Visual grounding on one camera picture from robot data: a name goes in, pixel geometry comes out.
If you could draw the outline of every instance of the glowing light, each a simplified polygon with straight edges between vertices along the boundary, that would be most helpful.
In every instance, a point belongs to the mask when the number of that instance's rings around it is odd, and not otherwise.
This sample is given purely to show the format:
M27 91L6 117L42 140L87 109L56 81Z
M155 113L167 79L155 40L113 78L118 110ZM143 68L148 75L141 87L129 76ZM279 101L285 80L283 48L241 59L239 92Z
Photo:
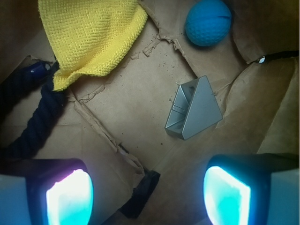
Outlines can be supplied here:
M88 224L93 198L90 176L83 170L74 170L46 192L48 224Z
M204 203L214 225L246 225L251 188L220 168L210 167L204 176Z

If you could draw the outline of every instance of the braided rope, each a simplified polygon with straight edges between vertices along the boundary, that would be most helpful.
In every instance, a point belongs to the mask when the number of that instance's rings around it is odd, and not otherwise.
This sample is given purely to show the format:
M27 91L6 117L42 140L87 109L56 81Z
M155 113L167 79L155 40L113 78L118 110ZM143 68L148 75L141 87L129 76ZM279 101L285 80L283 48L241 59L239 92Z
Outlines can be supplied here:
M41 89L42 98L38 108L29 119L27 127L13 143L0 149L0 158L35 156L62 115L66 103L65 92L53 91L53 75L58 69L58 63L56 62L49 70L47 70L49 66L47 63L42 61L38 63L12 74L0 85L0 120L3 121L13 106L48 76Z

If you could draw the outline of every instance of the brown paper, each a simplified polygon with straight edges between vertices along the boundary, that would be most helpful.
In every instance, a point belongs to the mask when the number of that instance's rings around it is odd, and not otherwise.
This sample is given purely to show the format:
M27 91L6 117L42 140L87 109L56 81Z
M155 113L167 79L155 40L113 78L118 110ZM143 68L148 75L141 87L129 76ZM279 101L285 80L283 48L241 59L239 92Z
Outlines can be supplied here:
M194 1L142 3L154 23L147 21L108 77L82 77L71 86L64 115L37 157L84 160L95 185L91 224L108 219L131 197L141 165L161 173L141 215L133 220L117 212L105 224L207 224L202 185L213 155L299 151L299 61L247 67L230 35L208 49L188 42L184 22ZM49 56L49 48L41 31L15 55ZM208 76L224 119L183 141L164 126L178 85L195 74ZM33 92L6 118L2 146L20 135L39 99Z
M3 0L0 8L0 83L27 55L54 61L36 0Z
M233 37L247 63L299 50L299 1L225 0L233 12Z

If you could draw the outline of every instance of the blue ball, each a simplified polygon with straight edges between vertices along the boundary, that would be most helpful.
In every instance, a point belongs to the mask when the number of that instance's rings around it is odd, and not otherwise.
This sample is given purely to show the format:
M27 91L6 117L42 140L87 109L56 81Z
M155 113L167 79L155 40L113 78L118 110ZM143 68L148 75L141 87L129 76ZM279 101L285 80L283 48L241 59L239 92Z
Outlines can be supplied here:
M231 12L221 0L202 0L187 15L187 37L198 46L212 46L228 34Z

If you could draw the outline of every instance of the yellow towel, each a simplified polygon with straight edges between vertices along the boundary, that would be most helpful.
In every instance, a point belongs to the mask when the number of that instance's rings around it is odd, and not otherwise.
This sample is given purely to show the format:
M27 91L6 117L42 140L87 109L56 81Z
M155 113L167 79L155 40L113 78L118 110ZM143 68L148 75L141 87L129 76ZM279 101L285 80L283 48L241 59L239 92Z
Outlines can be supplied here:
M60 64L53 80L58 91L81 75L108 75L147 20L138 0L39 0L38 8Z

